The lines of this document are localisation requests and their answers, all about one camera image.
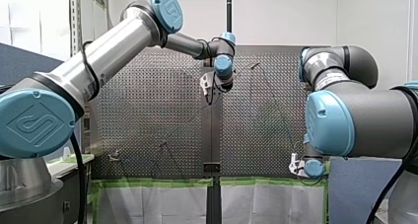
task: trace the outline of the metal pegboard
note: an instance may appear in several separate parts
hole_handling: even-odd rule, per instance
[[[202,176],[200,70],[190,56],[150,48],[106,84],[92,106],[95,178]]]
[[[222,176],[286,177],[291,153],[303,154],[308,93],[298,78],[300,50],[239,47],[239,75],[222,106]]]
[[[305,133],[308,93],[298,80],[300,50],[239,46],[233,90],[205,110],[201,62],[144,50],[92,104],[93,176],[200,178],[207,158],[220,158],[222,176],[289,176],[290,154],[303,153]],[[260,65],[250,70],[255,63]],[[116,150],[120,157],[111,161]]]

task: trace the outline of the light blue joint cap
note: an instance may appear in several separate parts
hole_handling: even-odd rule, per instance
[[[63,146],[75,126],[71,106],[55,93],[26,89],[0,96],[0,155],[32,158]]]
[[[310,178],[320,178],[325,173],[325,167],[321,161],[310,159],[305,163],[304,171]]]
[[[178,0],[151,0],[154,13],[163,28],[169,34],[177,33],[183,23],[183,16]]]
[[[310,51],[309,48],[304,48],[301,52],[301,58],[299,60],[299,82],[305,83],[305,77],[304,77],[304,61],[305,56],[307,56],[308,51]]]
[[[405,83],[405,87],[411,88],[411,89],[418,89],[418,81],[411,81]]]
[[[214,69],[220,79],[228,79],[233,74],[233,60],[226,54],[220,54],[215,58]]]
[[[311,146],[321,154],[347,156],[354,146],[350,112],[335,94],[322,90],[308,96],[305,123]]]
[[[227,41],[229,41],[229,42],[231,42],[233,44],[236,43],[236,37],[235,37],[235,35],[233,35],[231,33],[228,33],[228,32],[222,33],[221,34],[221,38],[223,38],[223,39],[225,39],[225,40],[227,40]]]

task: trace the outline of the robotic arm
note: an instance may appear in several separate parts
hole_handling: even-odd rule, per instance
[[[378,82],[377,64],[355,46],[304,49],[299,75],[313,92],[305,111],[306,154],[302,161],[292,161],[302,164],[305,173],[291,171],[321,176],[321,155],[402,159],[367,223],[397,180],[389,201],[389,223],[417,223],[418,205],[410,195],[418,185],[418,84],[371,91]]]
[[[82,52],[49,73],[34,73],[1,95],[0,156],[34,158],[60,148],[84,114],[84,103],[147,46],[159,45],[195,59],[214,58],[211,80],[231,89],[235,36],[223,33],[206,42],[177,34],[182,18],[177,0],[135,1],[117,26]],[[214,86],[211,80],[208,75],[201,78],[205,95]]]

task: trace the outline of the logo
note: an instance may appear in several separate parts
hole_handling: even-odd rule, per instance
[[[7,123],[7,127],[20,138],[40,147],[64,122],[42,103],[31,105]]]
[[[166,12],[172,16],[173,22],[176,22],[180,19],[180,9],[178,8],[175,0],[167,0],[166,3],[164,3],[164,8],[166,9]]]

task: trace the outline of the vertical pole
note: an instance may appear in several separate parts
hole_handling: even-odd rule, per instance
[[[233,0],[227,0],[227,32],[233,31]]]

